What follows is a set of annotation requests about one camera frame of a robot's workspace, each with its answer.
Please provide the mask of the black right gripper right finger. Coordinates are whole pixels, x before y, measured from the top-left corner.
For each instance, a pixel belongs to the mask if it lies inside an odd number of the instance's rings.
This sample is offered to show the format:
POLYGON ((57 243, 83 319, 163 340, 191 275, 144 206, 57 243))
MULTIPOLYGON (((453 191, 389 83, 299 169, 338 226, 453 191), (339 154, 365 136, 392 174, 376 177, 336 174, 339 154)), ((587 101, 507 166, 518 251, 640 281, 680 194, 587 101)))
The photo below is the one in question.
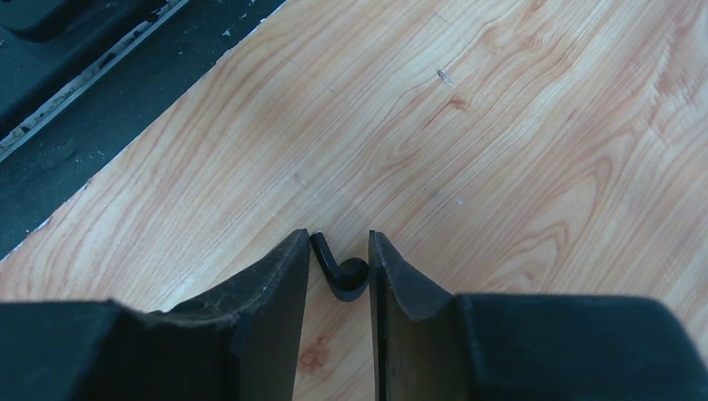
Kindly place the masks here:
POLYGON ((647 297, 453 294, 368 240, 379 400, 704 400, 707 367, 647 297))

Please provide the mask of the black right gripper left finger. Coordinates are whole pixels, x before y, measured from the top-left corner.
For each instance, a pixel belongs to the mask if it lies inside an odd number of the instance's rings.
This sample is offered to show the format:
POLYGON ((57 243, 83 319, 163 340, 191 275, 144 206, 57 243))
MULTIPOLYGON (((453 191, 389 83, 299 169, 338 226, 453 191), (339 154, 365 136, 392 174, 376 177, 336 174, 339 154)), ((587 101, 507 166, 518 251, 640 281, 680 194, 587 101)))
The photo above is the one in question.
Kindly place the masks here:
POLYGON ((115 300, 3 302, 4 400, 291 398, 310 265, 297 229, 169 311, 115 300))

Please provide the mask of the black earbud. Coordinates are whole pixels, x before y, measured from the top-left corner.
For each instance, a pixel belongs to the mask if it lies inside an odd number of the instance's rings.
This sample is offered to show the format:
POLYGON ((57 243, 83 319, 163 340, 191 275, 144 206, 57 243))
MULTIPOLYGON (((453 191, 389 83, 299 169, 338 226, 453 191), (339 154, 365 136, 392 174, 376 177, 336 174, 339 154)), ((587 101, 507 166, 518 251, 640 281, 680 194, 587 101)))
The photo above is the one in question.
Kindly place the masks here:
POLYGON ((310 235, 310 243, 334 297, 342 302, 356 301, 368 285, 368 264, 359 257, 338 263, 321 231, 310 235))

